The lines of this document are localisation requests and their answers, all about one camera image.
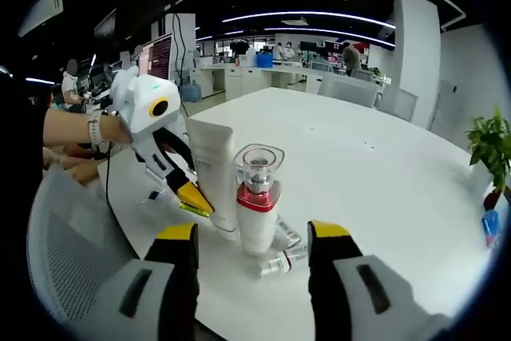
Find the potted plant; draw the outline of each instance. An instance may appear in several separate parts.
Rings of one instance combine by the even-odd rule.
[[[496,107],[492,118],[486,120],[484,117],[476,117],[473,120],[473,128],[467,137],[472,152],[470,165],[479,165],[479,169],[484,165],[493,178],[493,191],[485,199],[485,209],[492,209],[505,191],[505,181],[510,170],[511,126]]]

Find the round white table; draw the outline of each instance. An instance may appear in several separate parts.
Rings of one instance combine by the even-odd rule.
[[[364,254],[411,283],[430,313],[454,316],[484,274],[489,251],[482,210],[467,185],[469,154],[448,141],[373,109],[285,89],[252,93],[193,118],[231,126],[235,151],[250,143],[283,149],[279,213],[303,242],[309,220],[344,226]],[[119,217],[140,202],[126,186],[127,160],[116,163],[121,155],[112,159],[110,200],[133,244],[144,225]],[[143,184],[147,177],[137,172],[131,182]],[[239,241],[201,226],[199,243],[200,322],[229,341],[314,339],[306,261],[261,279]]]

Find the office floor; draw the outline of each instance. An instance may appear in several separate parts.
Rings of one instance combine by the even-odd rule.
[[[206,109],[210,109],[211,107],[220,105],[222,103],[225,103],[225,92],[216,93],[212,96],[202,99],[201,101],[198,101],[197,103],[186,102],[183,104],[188,111],[188,115],[192,116],[196,113],[205,111]]]

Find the blue container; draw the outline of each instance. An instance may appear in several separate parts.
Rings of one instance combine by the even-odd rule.
[[[258,67],[270,68],[273,66],[273,54],[258,54],[255,61]]]
[[[202,93],[200,91],[200,86],[193,81],[192,84],[184,84],[183,85],[183,93],[181,94],[181,98],[183,101],[201,101]]]

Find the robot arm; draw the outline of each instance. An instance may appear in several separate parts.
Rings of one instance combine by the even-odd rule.
[[[176,85],[151,75],[139,76],[138,67],[134,66],[117,74],[111,98],[113,108],[131,133],[133,151],[145,163],[148,176],[158,184],[167,184],[184,203],[212,213],[212,206],[162,146],[170,145],[193,169]]]

